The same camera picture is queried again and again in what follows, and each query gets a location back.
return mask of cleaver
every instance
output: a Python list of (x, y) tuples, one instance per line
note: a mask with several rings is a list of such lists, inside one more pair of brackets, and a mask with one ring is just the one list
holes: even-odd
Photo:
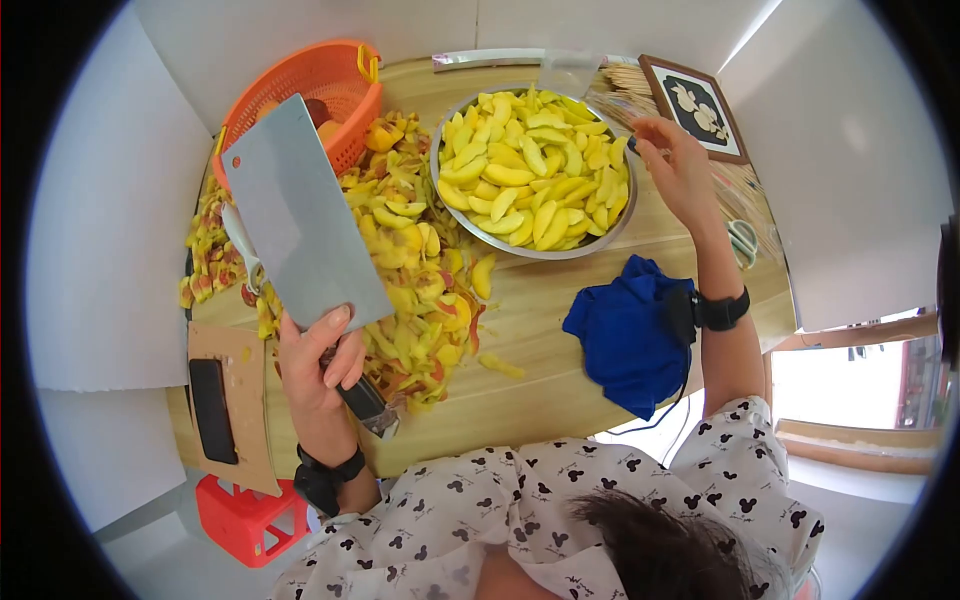
[[(300, 94), (257, 121), (223, 161), (256, 258), (300, 330), (344, 303), (353, 307), (347, 331), (394, 314)], [(337, 390), (371, 432), (393, 436), (396, 412), (365, 375)]]

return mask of cleaver handle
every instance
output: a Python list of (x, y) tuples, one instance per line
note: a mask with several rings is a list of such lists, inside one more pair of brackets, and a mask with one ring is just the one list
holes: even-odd
[[(327, 348), (320, 357), (320, 366), (326, 369), (330, 361), (333, 360), (337, 351), (337, 345), (334, 344)], [(396, 411), (387, 406), (383, 396), (376, 389), (365, 374), (360, 375), (360, 379), (353, 384), (349, 390), (345, 390), (339, 383), (337, 392), (344, 399), (347, 407), (353, 412), (353, 415), (363, 423), (364, 427), (370, 430), (376, 436), (386, 440), (387, 437), (393, 437), (396, 428), (391, 428), (396, 423)]]
[(387, 407), (387, 403), (383, 401), (383, 396), (380, 395), (380, 392), (377, 391), (366, 375), (362, 375), (360, 380), (353, 384), (353, 387), (349, 390), (345, 390), (338, 383), (337, 392), (340, 393), (340, 397), (344, 399), (356, 418), (360, 420), (379, 417)]

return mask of black wristband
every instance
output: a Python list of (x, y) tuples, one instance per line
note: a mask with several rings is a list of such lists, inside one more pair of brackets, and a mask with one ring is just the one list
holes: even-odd
[(736, 322), (750, 309), (750, 294), (743, 286), (740, 298), (707, 300), (700, 292), (693, 297), (693, 320), (696, 326), (711, 331), (728, 331), (736, 327)]
[(318, 512), (327, 516), (340, 514), (337, 493), (352, 480), (367, 463), (360, 446), (342, 465), (330, 468), (303, 451), (297, 444), (297, 455), (302, 465), (294, 474), (294, 491)]

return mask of wooden table surface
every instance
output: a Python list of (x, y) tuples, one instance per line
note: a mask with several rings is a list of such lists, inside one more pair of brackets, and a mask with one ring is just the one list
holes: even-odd
[[(537, 67), (488, 67), (434, 74), (430, 60), (393, 64), (380, 71), (384, 111), (417, 112), (427, 129), (435, 127), (452, 106), (495, 84), (529, 84)], [(603, 398), (599, 386), (583, 371), (580, 342), (561, 331), (576, 293), (609, 283), (627, 258), (652, 258), (671, 277), (696, 279), (696, 257), (686, 229), (664, 206), (643, 163), (636, 160), (638, 196), (633, 217), (623, 232), (601, 252), (568, 261), (537, 261), (497, 252), (490, 303), (480, 320), (480, 345), (526, 370), (521, 380), (488, 371), (465, 357), (450, 382), (449, 398), (424, 415), (401, 415), (396, 437), (382, 442), (361, 432), (362, 444), (377, 475), (395, 476), (426, 459), (456, 454), (484, 445), (519, 445), (562, 436), (585, 437), (633, 418)], [(759, 208), (769, 215), (765, 198)], [(744, 272), (750, 288), (751, 312), (763, 351), (796, 330), (793, 300), (785, 268), (759, 257)], [(256, 329), (255, 311), (234, 289), (195, 306), (199, 322)], [(270, 358), (276, 341), (267, 343), (265, 368), (267, 429), (278, 478), (291, 479), (300, 463), (297, 439), (286, 397)], [(699, 342), (686, 391), (703, 388)], [(197, 465), (192, 427), (183, 388), (170, 388), (168, 406), (180, 457)]]

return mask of framed artwork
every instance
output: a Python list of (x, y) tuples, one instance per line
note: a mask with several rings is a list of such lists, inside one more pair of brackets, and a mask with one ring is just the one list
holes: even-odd
[(640, 55), (639, 61), (660, 115), (676, 121), (696, 137), (711, 160), (750, 162), (715, 79), (669, 60)]

